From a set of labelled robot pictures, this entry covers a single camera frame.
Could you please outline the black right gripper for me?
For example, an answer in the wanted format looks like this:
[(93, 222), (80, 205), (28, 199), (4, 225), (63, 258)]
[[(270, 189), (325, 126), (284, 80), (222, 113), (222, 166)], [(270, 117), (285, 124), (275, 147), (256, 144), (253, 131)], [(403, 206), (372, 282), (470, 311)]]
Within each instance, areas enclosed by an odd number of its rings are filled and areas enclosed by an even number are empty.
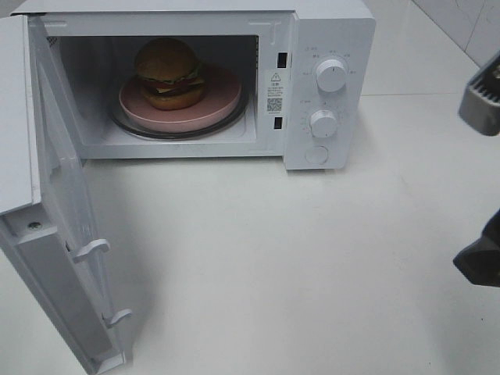
[(453, 264), (470, 283), (499, 287), (499, 212), (489, 219), (481, 236), (456, 255)]

